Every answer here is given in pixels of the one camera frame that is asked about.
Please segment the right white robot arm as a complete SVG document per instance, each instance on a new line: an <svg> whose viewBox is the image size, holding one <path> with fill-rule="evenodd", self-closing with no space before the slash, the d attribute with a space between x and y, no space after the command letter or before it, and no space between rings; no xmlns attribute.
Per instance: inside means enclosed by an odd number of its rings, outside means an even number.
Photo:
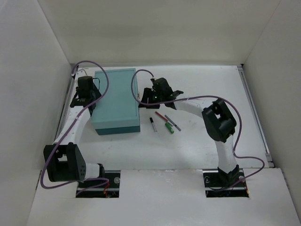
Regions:
<svg viewBox="0 0 301 226"><path fill-rule="evenodd" d="M177 99L182 91L173 91L165 78L151 79L152 88L144 88L139 107L159 109L161 104L174 110L194 114L203 119L206 131L216 144L218 181L230 186L238 178L239 165L234 157L233 135L237 122L228 100L218 96L198 96Z"/></svg>

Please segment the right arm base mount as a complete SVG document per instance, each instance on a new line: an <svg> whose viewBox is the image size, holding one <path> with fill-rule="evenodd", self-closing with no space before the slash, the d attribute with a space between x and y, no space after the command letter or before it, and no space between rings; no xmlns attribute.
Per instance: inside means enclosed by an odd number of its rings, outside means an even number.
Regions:
<svg viewBox="0 0 301 226"><path fill-rule="evenodd" d="M243 170L240 170L236 179L228 184L221 181L217 170L203 171L205 195L207 198L237 198L249 197L249 192L245 181L239 182L235 186L230 187L235 182L244 177Z"/></svg>

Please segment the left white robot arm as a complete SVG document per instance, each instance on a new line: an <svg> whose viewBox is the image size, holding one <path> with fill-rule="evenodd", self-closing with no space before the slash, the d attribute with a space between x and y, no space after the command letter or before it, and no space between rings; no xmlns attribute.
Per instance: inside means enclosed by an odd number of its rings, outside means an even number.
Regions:
<svg viewBox="0 0 301 226"><path fill-rule="evenodd" d="M89 182L94 187L105 184L105 170L100 163L86 163L80 150L79 140L86 123L102 95L91 76L77 78L75 95L60 135L52 145L46 145L43 154L46 172L51 182Z"/></svg>

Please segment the teal makeup organizer box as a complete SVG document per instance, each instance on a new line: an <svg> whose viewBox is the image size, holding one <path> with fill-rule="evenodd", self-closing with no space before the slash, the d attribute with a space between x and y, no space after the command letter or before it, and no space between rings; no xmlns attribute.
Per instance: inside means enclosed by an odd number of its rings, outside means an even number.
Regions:
<svg viewBox="0 0 301 226"><path fill-rule="evenodd" d="M131 82L135 68L107 70L109 89L96 103L91 124L98 135L136 133L141 131L137 79Z"/></svg>

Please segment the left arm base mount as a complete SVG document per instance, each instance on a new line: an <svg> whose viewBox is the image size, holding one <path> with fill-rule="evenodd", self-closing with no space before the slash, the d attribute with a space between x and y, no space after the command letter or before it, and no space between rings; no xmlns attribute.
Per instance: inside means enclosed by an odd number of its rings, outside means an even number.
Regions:
<svg viewBox="0 0 301 226"><path fill-rule="evenodd" d="M78 182L76 198L119 198L121 171L106 171L103 180Z"/></svg>

